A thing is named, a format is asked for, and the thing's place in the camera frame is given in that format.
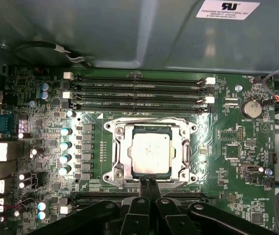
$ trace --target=white label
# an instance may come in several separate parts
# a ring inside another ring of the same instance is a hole
[[[259,2],[206,0],[200,8],[197,18],[226,20],[246,19],[258,6]]]

